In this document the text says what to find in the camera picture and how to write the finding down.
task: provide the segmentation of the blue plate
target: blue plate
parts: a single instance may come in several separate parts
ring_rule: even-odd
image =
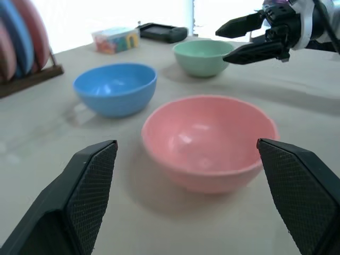
[[[34,48],[25,22],[11,0],[0,0],[0,17],[11,37],[16,56],[16,77],[28,74],[34,62]]]

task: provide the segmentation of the black device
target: black device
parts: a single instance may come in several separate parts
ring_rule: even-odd
[[[284,0],[265,1],[257,13],[228,21],[216,31],[217,36],[237,38],[260,29],[264,20],[270,28],[265,35],[253,39],[226,55],[223,60],[233,64],[250,64],[276,58],[282,62],[290,59],[290,49],[317,48],[340,54],[338,26],[340,4],[336,0]],[[313,5],[311,12],[298,12],[299,4]]]
[[[90,255],[105,214],[117,142],[77,152],[36,198],[1,255]]]
[[[340,179],[313,152],[259,139],[274,204],[302,255],[340,254]]]
[[[187,28],[172,27],[170,25],[147,23],[137,28],[140,31],[141,38],[163,41],[169,44],[183,41],[188,36]]]

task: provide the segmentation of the table surface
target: table surface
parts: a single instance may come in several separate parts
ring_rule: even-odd
[[[143,40],[117,55],[93,45],[56,55],[65,74],[0,102],[0,245],[39,192],[88,145],[117,139],[109,204],[94,255],[298,255],[262,171],[233,194],[188,193],[170,183],[143,150],[140,131],[160,105],[189,95],[228,95],[261,107],[281,140],[314,151],[340,176],[340,60],[334,53],[292,52],[290,62],[230,65],[212,79],[186,76],[173,45]],[[158,71],[148,107],[121,120],[88,110],[72,89],[85,70],[141,62]]]

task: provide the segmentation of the textured grip surface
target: textured grip surface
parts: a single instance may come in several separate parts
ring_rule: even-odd
[[[67,204],[69,221],[83,255],[92,253],[107,208],[116,158],[115,146],[112,144],[92,157]]]
[[[296,246],[302,255],[319,254],[337,217],[337,203],[295,155],[262,142],[258,149],[275,206]],[[339,248],[327,254],[339,255]]]
[[[327,255],[339,255],[340,254],[340,231],[336,238],[332,240],[333,242],[333,247],[330,248],[329,252]]]

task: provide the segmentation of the plate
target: plate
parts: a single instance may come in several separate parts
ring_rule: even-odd
[[[37,62],[42,69],[49,59],[49,42],[44,22],[31,0],[12,0],[12,3],[26,23]],[[33,70],[38,70],[38,66],[34,65]]]
[[[16,70],[16,55],[10,35],[0,20],[0,69],[3,79],[10,80]]]
[[[0,16],[10,35],[17,56],[16,77],[28,74],[34,62],[34,48],[24,20],[10,0],[0,1]]]

